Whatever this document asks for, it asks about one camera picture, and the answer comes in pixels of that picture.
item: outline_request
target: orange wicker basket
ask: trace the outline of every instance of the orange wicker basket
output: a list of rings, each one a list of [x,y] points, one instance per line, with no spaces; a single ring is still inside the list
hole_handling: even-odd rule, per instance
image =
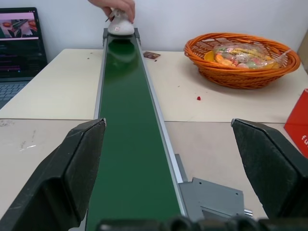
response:
[[[297,70],[301,64],[298,55],[294,51],[287,53],[283,66],[278,69],[243,69],[204,60],[204,55],[212,51],[215,46],[228,43],[256,45],[271,58],[277,58],[290,50],[289,47],[281,43],[261,37],[234,33],[211,33],[189,40],[184,51],[185,55],[198,66],[199,72],[208,80],[222,86],[237,89],[265,87],[285,74]]]

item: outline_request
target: table surface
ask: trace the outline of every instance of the table surface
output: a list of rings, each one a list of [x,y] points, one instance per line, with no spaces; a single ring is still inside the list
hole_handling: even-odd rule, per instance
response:
[[[91,51],[92,52],[90,52],[90,50],[65,50],[60,54],[60,57],[57,57],[55,61],[42,71],[41,76],[34,78],[25,89],[0,110],[0,118],[10,118],[0,120],[0,148],[2,150],[0,155],[0,184],[4,189],[0,191],[0,218],[20,192],[37,165],[62,142],[67,132],[84,120],[93,119],[101,65],[99,60],[101,51]],[[73,63],[66,65],[70,63],[70,61],[67,62],[67,57],[71,56],[71,53],[75,53],[77,56],[75,60],[79,62],[80,67],[78,67],[78,65],[73,65]],[[244,173],[235,138],[230,127],[231,120],[229,119],[233,117],[246,118],[248,120],[256,119],[255,111],[250,114],[247,113],[247,105],[252,104],[255,108],[259,107],[261,112],[265,113],[265,107],[261,109],[260,106],[271,105],[275,107],[275,102],[277,103],[278,99],[276,98],[271,101],[273,96],[270,92],[262,95],[262,91],[257,90],[230,90],[221,86],[214,86],[206,82],[206,80],[203,82],[205,85],[202,85],[201,82],[199,82],[200,84],[193,84],[193,77],[191,77],[189,73],[178,75],[180,80],[177,82],[176,79],[166,76],[166,73],[172,75],[169,70],[162,70],[160,73],[156,70],[157,67],[162,67],[162,62],[166,62],[166,65],[175,65],[174,61],[170,61],[167,57],[170,59],[178,58],[179,64],[188,66],[188,69],[191,68],[192,72],[195,71],[193,70],[194,66],[191,65],[189,60],[187,62],[182,58],[182,52],[159,53],[162,54],[162,56],[157,62],[148,60],[147,64],[150,74],[152,75],[152,80],[165,120],[179,121],[166,122],[166,126],[173,149],[175,153],[180,154],[189,179],[192,177],[202,178],[242,190],[244,192],[245,207],[253,210],[255,218],[264,217],[265,213],[262,205]],[[92,60],[93,63],[82,66],[84,61],[89,61],[88,59],[84,60],[84,58],[90,54],[93,55],[93,58],[89,60]],[[55,70],[58,71],[58,76],[53,78],[52,76],[54,73],[57,73]],[[81,72],[83,77],[87,76],[87,74],[92,75],[93,73],[95,73],[97,77],[82,79],[81,75],[78,75],[77,72]],[[78,77],[76,78],[75,84],[72,86],[70,84],[73,82],[76,75]],[[190,79],[189,82],[185,82],[183,79],[181,80],[184,75],[187,76],[188,80]],[[293,78],[301,79],[303,82],[302,88],[305,86],[307,87],[307,85],[305,85],[307,80],[305,78],[307,75],[303,75],[301,69],[294,75]],[[292,85],[290,79],[291,78],[285,78],[285,81]],[[284,86],[284,80],[282,79],[280,81],[281,83],[279,83],[279,81],[280,80],[278,80],[277,84],[282,84],[281,86]],[[192,97],[192,95],[196,94],[195,92],[193,92],[193,94],[191,93],[189,90],[190,87],[194,89],[198,86],[201,87],[196,94],[201,94],[204,88],[209,88],[213,91],[207,100],[199,102],[195,97]],[[285,94],[290,96],[291,99],[283,96],[283,100],[289,105],[291,102],[296,101],[295,97],[299,97],[301,91],[299,90],[299,86],[296,88],[290,87],[290,90],[286,90]],[[256,99],[251,101],[253,97],[248,96],[248,94],[252,94]],[[241,101],[242,106],[240,107],[235,99],[244,98],[243,96],[248,97],[248,99]],[[62,97],[74,100],[70,101],[65,99],[62,101]],[[227,107],[227,109],[224,108],[226,105],[223,99],[226,98],[233,98],[227,102],[230,104],[235,103],[237,106]],[[267,101],[271,101],[272,103],[264,104],[264,102]],[[206,102],[208,102],[211,107],[200,107],[200,105],[205,106]],[[287,111],[285,108],[281,109],[281,106],[280,104],[279,109],[278,107],[276,108],[278,112],[270,108],[266,117],[269,122],[272,121],[271,118],[275,118],[274,121],[278,122],[285,118]],[[179,114],[176,118],[172,113],[173,110]],[[194,112],[194,115],[190,114],[190,112],[186,113],[185,111]],[[228,116],[219,116],[225,112]],[[221,122],[228,121],[228,123],[191,122],[199,119],[201,121],[212,122],[215,120],[210,118],[214,118],[214,115],[219,116],[216,120],[221,120]],[[41,120],[16,118],[35,118]],[[48,120],[55,118],[70,120]],[[270,125],[271,127],[279,129],[288,137],[282,128],[282,124]]]

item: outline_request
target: green conveyor belt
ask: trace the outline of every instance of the green conveyor belt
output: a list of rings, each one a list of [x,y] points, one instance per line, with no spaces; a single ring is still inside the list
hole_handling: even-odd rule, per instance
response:
[[[87,230],[101,219],[180,214],[135,36],[108,36],[100,117],[106,118]]]

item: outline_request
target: red object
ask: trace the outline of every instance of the red object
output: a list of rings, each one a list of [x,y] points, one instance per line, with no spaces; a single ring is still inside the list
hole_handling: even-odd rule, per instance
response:
[[[284,129],[302,154],[308,158],[308,89],[305,89],[291,112]]]

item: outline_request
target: wall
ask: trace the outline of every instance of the wall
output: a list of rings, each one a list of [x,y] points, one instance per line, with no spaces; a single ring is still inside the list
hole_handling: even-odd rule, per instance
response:
[[[65,48],[101,48],[106,17],[87,0],[1,0],[38,9],[48,59]],[[308,28],[308,0],[136,0],[144,50],[182,51],[208,32],[267,37],[297,50]]]

